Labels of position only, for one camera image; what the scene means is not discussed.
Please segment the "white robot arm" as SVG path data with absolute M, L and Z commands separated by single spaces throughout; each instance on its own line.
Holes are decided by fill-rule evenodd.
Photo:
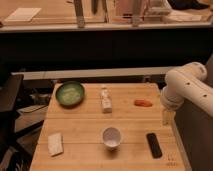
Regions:
M 213 88 L 205 83 L 208 71 L 199 62 L 191 62 L 169 70 L 160 101 L 164 106 L 163 124 L 177 116 L 192 120 L 201 114 L 213 118 Z

